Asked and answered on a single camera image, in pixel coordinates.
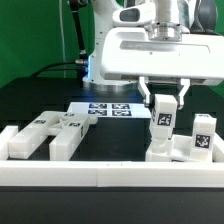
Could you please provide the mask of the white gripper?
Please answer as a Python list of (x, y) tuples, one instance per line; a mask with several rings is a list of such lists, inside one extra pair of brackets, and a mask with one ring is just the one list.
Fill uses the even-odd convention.
[(105, 38), (101, 76), (106, 80), (138, 79), (144, 106), (152, 108), (152, 82), (177, 82), (178, 109), (193, 84), (217, 85), (224, 81), (224, 37), (184, 34), (180, 42), (151, 40), (145, 29), (114, 28)]

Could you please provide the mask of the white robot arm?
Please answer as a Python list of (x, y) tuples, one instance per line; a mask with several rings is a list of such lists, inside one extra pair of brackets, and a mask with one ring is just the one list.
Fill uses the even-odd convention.
[(106, 18), (111, 29), (100, 48), (99, 74), (106, 80), (137, 80), (150, 106), (148, 82), (177, 83), (178, 102), (192, 84), (224, 81), (224, 37), (190, 31), (187, 0), (144, 0)]

